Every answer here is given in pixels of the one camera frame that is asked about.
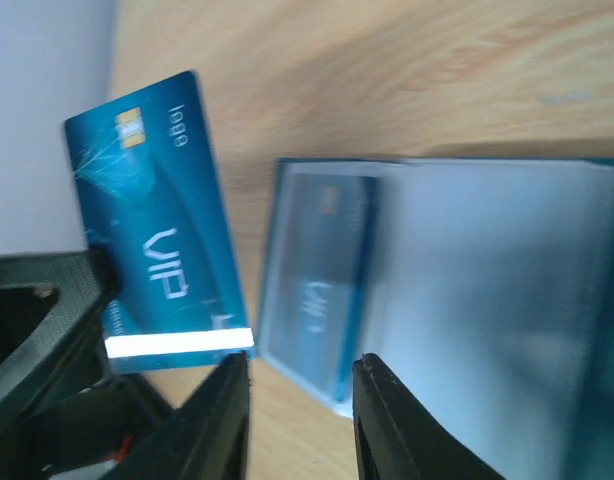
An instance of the wooden table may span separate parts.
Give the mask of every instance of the wooden table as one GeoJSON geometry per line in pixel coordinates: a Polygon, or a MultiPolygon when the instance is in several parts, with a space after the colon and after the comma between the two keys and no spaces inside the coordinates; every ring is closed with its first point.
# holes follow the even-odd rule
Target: wooden table
{"type": "MultiPolygon", "coordinates": [[[[115,55],[114,97],[199,72],[252,319],[275,157],[614,155],[613,0],[133,0],[115,55]]],[[[250,478],[355,478],[351,422],[252,375],[250,478]]]]}

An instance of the wood grain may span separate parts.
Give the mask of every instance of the wood grain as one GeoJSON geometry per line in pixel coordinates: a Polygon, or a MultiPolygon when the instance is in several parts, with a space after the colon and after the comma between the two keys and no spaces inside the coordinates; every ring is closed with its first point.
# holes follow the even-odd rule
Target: wood grain
{"type": "MultiPolygon", "coordinates": [[[[190,68],[251,318],[275,157],[614,155],[614,0],[121,2],[114,96],[190,68]]],[[[354,478],[350,422],[253,376],[250,478],[354,478]]]]}

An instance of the wooden surface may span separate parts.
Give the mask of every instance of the wooden surface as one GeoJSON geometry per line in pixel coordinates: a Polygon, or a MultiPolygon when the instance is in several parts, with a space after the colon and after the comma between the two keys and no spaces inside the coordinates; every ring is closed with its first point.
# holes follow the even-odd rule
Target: wooden surface
{"type": "MultiPolygon", "coordinates": [[[[251,318],[277,156],[614,155],[614,1],[121,2],[114,97],[190,68],[251,318]]],[[[253,363],[250,478],[355,478],[351,422],[253,363]]]]}

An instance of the white stripe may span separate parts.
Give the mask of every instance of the white stripe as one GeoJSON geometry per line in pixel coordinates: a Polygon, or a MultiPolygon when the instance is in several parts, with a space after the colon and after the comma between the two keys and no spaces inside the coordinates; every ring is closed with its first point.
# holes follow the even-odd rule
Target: white stripe
{"type": "Polygon", "coordinates": [[[210,350],[251,348],[253,346],[254,336],[251,333],[251,328],[226,328],[208,332],[121,335],[105,340],[109,358],[207,352],[210,350]]]}

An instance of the blue card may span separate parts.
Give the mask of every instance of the blue card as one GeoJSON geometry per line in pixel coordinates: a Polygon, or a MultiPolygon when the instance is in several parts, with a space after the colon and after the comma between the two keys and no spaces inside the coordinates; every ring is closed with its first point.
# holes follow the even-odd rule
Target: blue card
{"type": "Polygon", "coordinates": [[[253,347],[193,72],[65,122],[87,241],[121,292],[103,313],[117,373],[253,347]]]}

